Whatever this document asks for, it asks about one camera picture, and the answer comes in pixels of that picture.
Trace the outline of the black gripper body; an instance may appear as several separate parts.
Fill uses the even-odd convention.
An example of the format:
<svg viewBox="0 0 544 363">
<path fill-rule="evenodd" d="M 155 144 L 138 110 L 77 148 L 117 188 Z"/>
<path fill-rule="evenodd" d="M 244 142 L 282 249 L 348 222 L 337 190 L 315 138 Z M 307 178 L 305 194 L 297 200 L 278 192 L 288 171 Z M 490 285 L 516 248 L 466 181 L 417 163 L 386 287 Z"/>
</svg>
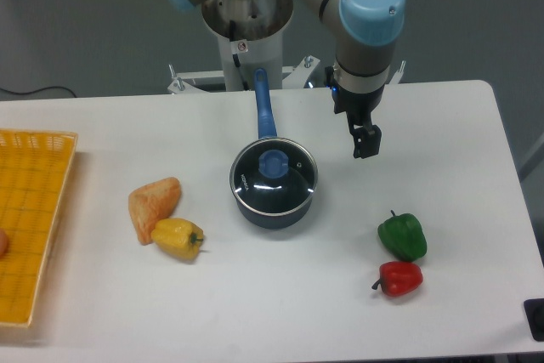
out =
<svg viewBox="0 0 544 363">
<path fill-rule="evenodd" d="M 325 68 L 325 85 L 331 90 L 335 114 L 345 113 L 352 124 L 371 123 L 386 82 L 386 71 L 372 76 L 356 76 L 340 65 Z"/>
</svg>

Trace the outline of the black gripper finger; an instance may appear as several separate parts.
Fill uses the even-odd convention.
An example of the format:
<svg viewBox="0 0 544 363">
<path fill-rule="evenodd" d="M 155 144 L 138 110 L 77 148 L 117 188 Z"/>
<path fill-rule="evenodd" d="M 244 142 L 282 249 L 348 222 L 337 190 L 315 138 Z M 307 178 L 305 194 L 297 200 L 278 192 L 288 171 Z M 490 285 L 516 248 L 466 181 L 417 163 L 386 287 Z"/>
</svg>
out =
<svg viewBox="0 0 544 363">
<path fill-rule="evenodd" d="M 362 157 L 362 145 L 364 142 L 364 136 L 363 131 L 361 130 L 361 126 L 357 125 L 354 121 L 354 116 L 347 113 L 346 114 L 347 120 L 348 120 L 348 130 L 351 134 L 353 141 L 354 141 L 354 158 L 361 158 Z"/>
<path fill-rule="evenodd" d="M 376 156 L 380 150 L 382 131 L 378 125 L 360 128 L 360 156 Z"/>
</svg>

